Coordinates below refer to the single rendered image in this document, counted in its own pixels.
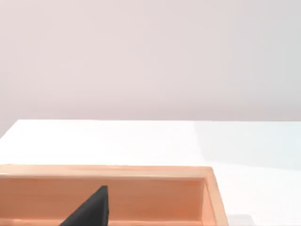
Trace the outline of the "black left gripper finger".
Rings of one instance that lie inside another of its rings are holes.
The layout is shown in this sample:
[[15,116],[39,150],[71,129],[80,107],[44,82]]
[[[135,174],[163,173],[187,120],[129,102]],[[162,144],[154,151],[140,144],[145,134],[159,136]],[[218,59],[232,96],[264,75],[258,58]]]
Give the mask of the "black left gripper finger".
[[108,226],[108,187],[101,186],[59,226]]

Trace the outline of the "shallow salmon-coloured box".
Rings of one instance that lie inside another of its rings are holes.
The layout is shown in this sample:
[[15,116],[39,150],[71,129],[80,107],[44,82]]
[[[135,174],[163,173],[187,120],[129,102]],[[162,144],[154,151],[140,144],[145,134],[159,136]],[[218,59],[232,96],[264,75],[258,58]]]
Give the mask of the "shallow salmon-coloured box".
[[59,226],[101,186],[109,226],[229,226],[206,166],[0,165],[0,226]]

